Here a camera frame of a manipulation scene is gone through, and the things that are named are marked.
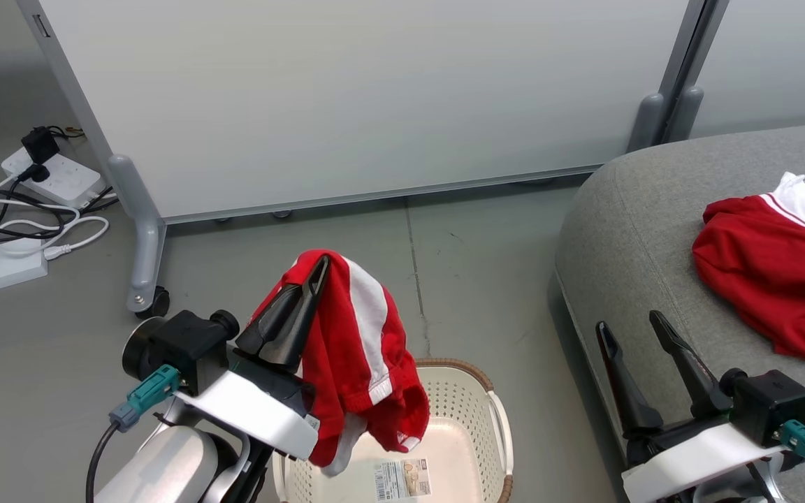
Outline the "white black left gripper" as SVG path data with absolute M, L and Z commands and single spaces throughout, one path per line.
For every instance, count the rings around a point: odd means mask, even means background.
M 315 388 L 293 372 L 303 357 L 330 268 L 329 256 L 320 255 L 303 279 L 282 286 L 234 341 L 228 368 L 198 395 L 178 392 L 176 398 L 211 423 L 307 460 L 319 429 L 311 415 Z

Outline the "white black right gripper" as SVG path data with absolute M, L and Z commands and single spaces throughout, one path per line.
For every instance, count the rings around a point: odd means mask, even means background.
M 761 446 L 725 417 L 707 419 L 727 414 L 734 402 L 662 312 L 650 311 L 648 320 L 689 393 L 691 416 L 703 420 L 664 426 L 630 375 L 613 331 L 597 322 L 595 336 L 626 440 L 622 478 L 629 501 L 702 502 L 731 490 L 732 502 L 787 502 L 776 483 L 785 447 Z

